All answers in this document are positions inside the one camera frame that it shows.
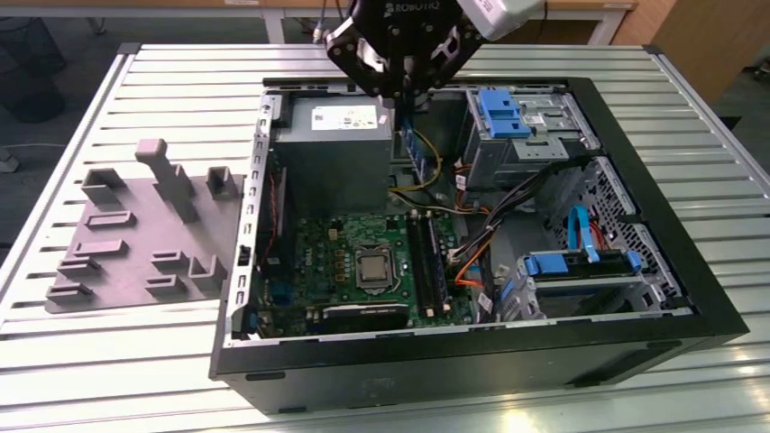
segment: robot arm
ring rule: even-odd
[[[354,0],[350,18],[326,36],[326,52],[367,95],[391,99],[410,115],[415,97],[441,88],[482,44],[515,30],[542,4]]]

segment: table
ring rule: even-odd
[[[337,17],[334,0],[327,0],[327,17]],[[318,18],[318,0],[119,0],[104,6],[104,0],[0,0],[0,16],[42,17],[170,17],[215,18],[258,17],[264,19],[270,43],[286,43],[284,18]],[[609,45],[629,10],[637,0],[549,0],[549,21],[598,21],[590,45]],[[542,19],[539,13],[533,19]],[[90,19],[98,32],[99,24]]]
[[[589,77],[728,289],[749,335],[614,387],[270,419],[207,378],[218,301],[43,310],[88,169],[150,172],[162,136],[190,176],[248,170],[266,77],[339,76],[311,45],[144,45],[116,56],[0,270],[0,428],[39,431],[758,432],[770,421],[770,182],[663,56],[638,47],[487,46],[459,75]]]

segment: expansion slot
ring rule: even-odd
[[[442,316],[450,311],[449,290],[434,220],[429,216],[407,215],[407,238],[421,315]]]

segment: cpu socket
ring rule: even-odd
[[[379,295],[394,287],[391,249],[389,244],[359,244],[357,256],[357,287]]]

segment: green motherboard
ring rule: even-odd
[[[433,217],[442,253],[457,247],[449,214]],[[373,263],[387,263],[386,287],[363,289],[359,267],[362,255],[374,252]],[[407,216],[362,215],[302,219],[298,225],[297,260],[293,278],[268,282],[267,304],[272,336],[307,336],[322,333],[318,322],[321,308],[330,305],[397,303],[409,305],[407,327],[435,327],[471,323],[469,290],[455,287],[446,276],[451,295],[445,314],[426,316],[415,288]]]

